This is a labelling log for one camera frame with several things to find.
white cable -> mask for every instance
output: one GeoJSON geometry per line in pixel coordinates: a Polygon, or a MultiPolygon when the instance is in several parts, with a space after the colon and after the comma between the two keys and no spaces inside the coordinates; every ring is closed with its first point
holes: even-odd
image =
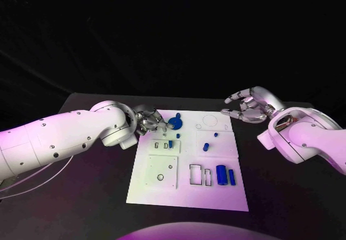
{"type": "Polygon", "coordinates": [[[13,195],[0,197],[0,199],[6,199],[6,198],[14,197],[14,196],[17,196],[17,195],[20,195],[20,194],[25,194],[25,193],[30,192],[32,190],[35,190],[36,188],[39,188],[42,185],[45,185],[45,184],[56,177],[56,175],[62,172],[62,170],[63,170],[65,167],[68,166],[72,158],[74,158],[74,156],[69,158],[69,160],[68,160],[65,166],[62,167],[62,169],[59,170],[59,172],[58,172],[40,185],[38,185],[36,187],[33,187],[32,189],[29,189],[29,190],[26,190],[26,191],[23,191],[23,192],[19,192],[19,193],[16,193],[16,194],[13,194],[13,195]]]}
{"type": "Polygon", "coordinates": [[[0,189],[0,192],[13,188],[14,186],[17,186],[22,182],[25,182],[27,179],[30,179],[38,173],[40,173],[49,166],[52,165],[52,163],[49,163],[38,172],[35,172],[29,177],[26,177],[25,179],[22,179],[20,181],[17,181],[14,184],[12,184],[10,186],[4,187],[0,189]]]}

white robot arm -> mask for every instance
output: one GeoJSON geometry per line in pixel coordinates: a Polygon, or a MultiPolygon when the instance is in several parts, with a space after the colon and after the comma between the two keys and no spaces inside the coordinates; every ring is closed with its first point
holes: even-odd
{"type": "Polygon", "coordinates": [[[87,151],[98,138],[105,146],[127,149],[137,143],[137,124],[141,135],[174,127],[153,107],[134,109],[104,101],[89,111],[49,116],[0,132],[0,180],[87,151]]]}
{"type": "Polygon", "coordinates": [[[333,119],[313,108],[287,108],[275,95],[257,86],[231,95],[225,103],[244,98],[241,111],[222,109],[221,113],[248,123],[271,119],[258,140],[270,150],[277,148],[284,158],[298,164],[320,155],[346,175],[346,130],[333,119]]]}

table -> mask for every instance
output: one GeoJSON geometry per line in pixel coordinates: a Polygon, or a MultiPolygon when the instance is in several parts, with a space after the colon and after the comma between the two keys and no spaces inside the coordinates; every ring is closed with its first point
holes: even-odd
{"type": "MultiPolygon", "coordinates": [[[[134,107],[219,111],[238,109],[238,102],[222,99],[97,95],[74,93],[61,113],[89,110],[114,100],[134,107]]],[[[310,107],[288,102],[288,106],[310,107]]],[[[232,119],[239,166],[249,212],[172,206],[127,204],[127,193],[137,146],[121,150],[98,140],[76,155],[56,178],[35,191],[0,203],[1,239],[117,239],[130,232],[163,223],[208,222],[241,227],[281,239],[340,239],[346,236],[346,176],[314,157],[294,164],[275,149],[265,150],[257,135],[267,124],[232,119]]],[[[13,194],[40,184],[68,160],[56,162],[13,194]]],[[[25,178],[32,170],[19,176],[25,178]]]]}

blue object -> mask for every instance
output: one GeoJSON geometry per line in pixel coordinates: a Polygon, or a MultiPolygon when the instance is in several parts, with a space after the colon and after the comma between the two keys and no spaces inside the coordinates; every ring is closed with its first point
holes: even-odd
{"type": "Polygon", "coordinates": [[[209,143],[205,143],[205,144],[203,144],[203,151],[205,151],[205,152],[208,151],[208,148],[209,148],[209,143]]]}
{"type": "Polygon", "coordinates": [[[167,121],[169,124],[172,124],[174,127],[172,128],[173,130],[180,129],[183,126],[183,121],[180,119],[180,113],[174,115],[174,117],[167,121]]]}
{"type": "Polygon", "coordinates": [[[234,170],[229,169],[229,170],[228,170],[228,173],[229,173],[229,181],[231,181],[231,185],[235,186],[235,185],[236,185],[236,180],[235,180],[235,173],[234,173],[234,170]]]}
{"type": "Polygon", "coordinates": [[[218,165],[216,166],[216,176],[218,176],[218,184],[219,185],[228,185],[229,180],[228,180],[228,172],[226,172],[225,165],[218,165]]]}

blue knob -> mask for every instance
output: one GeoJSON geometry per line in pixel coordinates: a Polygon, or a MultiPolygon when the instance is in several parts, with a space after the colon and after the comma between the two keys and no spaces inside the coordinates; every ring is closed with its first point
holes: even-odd
{"type": "Polygon", "coordinates": [[[208,151],[208,148],[209,148],[209,143],[205,143],[205,144],[203,144],[203,151],[205,151],[205,152],[208,151]]]}

